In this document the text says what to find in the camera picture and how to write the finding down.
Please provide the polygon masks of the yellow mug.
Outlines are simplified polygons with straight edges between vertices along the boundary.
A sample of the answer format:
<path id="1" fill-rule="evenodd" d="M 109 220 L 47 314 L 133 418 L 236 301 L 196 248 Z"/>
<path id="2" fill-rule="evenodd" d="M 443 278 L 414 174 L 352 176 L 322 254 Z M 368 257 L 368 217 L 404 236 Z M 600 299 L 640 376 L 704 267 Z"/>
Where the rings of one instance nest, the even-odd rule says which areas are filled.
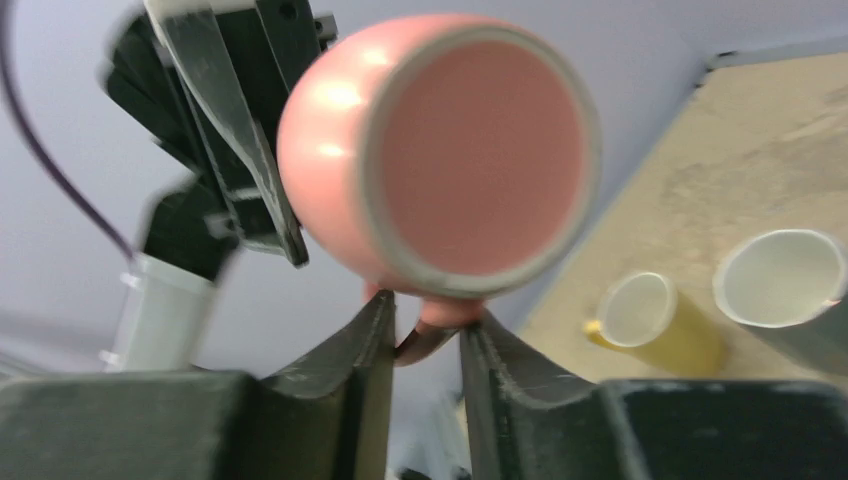
<path id="1" fill-rule="evenodd" d="M 714 376 L 728 358 L 716 322 L 656 272 L 636 272 L 612 285 L 583 334 L 600 347 L 684 377 Z"/>

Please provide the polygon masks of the pink mug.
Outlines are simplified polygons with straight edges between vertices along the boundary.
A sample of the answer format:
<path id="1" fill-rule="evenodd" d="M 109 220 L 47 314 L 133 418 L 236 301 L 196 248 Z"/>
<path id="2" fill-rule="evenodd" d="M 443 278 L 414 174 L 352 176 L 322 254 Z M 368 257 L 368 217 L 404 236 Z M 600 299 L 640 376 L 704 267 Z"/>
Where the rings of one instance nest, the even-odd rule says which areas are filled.
<path id="1" fill-rule="evenodd" d="M 421 299 L 399 366 L 567 254 L 596 198 L 601 147 L 595 103 L 563 55 L 459 13 L 388 20 L 331 47 L 296 83 L 276 137 L 307 232 L 367 296 Z"/>

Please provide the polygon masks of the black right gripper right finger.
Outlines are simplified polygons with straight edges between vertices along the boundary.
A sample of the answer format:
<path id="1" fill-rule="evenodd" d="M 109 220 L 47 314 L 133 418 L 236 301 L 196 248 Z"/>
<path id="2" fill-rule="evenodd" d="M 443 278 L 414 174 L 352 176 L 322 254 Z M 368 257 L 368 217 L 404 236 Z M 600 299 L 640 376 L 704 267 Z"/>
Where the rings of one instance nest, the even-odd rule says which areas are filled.
<path id="1" fill-rule="evenodd" d="M 810 381 L 592 383 L 493 316 L 460 338 L 477 479 L 843 479 L 847 399 Z"/>

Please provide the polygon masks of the grey-blue ceramic mug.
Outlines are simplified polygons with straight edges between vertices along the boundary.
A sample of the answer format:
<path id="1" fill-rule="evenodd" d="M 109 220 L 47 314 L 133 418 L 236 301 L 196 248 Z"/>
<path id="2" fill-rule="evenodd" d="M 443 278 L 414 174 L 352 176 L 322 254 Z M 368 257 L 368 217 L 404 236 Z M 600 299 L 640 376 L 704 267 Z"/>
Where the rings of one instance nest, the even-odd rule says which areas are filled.
<path id="1" fill-rule="evenodd" d="M 794 363 L 847 374 L 847 247 L 812 229 L 752 237 L 718 265 L 718 309 Z"/>

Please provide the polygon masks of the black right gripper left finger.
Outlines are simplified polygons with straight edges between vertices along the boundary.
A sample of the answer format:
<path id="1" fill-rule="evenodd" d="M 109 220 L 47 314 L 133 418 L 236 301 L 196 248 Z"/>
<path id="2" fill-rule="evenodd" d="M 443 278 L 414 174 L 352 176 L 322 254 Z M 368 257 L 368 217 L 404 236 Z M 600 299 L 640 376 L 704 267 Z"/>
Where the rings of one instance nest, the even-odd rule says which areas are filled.
<path id="1" fill-rule="evenodd" d="M 381 479 L 395 299 L 276 374 L 54 375 L 1 386 L 5 479 Z"/>

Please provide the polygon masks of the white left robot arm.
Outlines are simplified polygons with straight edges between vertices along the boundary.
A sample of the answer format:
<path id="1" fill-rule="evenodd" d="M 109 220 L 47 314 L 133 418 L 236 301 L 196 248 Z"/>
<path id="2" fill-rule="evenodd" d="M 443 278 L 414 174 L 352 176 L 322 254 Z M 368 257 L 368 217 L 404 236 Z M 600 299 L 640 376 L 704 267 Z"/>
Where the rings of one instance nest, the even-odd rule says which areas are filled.
<path id="1" fill-rule="evenodd" d="M 239 248 L 308 262 L 272 141 L 336 37 L 306 1 L 148 1 L 115 40 L 107 95 L 189 177 L 154 202 L 109 370 L 188 367 Z"/>

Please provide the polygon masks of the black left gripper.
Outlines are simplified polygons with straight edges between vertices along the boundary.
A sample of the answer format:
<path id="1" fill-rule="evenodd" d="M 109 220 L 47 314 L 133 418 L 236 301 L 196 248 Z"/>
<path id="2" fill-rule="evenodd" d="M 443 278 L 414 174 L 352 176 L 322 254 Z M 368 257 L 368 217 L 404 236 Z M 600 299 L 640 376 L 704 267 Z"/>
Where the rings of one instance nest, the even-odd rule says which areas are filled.
<path id="1" fill-rule="evenodd" d="M 145 1 L 112 47 L 108 96 L 191 171 L 162 200 L 150 255 L 235 245 L 309 261 L 272 148 L 295 83 L 337 39 L 307 1 Z"/>

